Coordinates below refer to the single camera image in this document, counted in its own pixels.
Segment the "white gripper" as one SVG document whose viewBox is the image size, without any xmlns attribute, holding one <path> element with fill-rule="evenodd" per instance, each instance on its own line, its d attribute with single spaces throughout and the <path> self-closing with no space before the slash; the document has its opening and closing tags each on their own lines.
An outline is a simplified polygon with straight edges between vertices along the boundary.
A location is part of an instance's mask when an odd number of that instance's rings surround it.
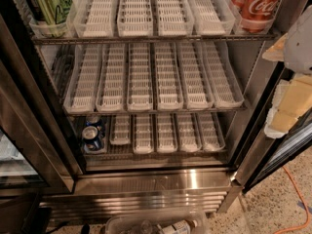
<svg viewBox="0 0 312 234">
<path fill-rule="evenodd" d="M 279 82 L 267 113 L 265 135 L 280 138 L 312 107 L 312 5 L 306 8 L 288 34 L 281 36 L 262 57 L 269 61 L 284 61 L 286 68 L 301 73 L 291 81 Z"/>
</svg>

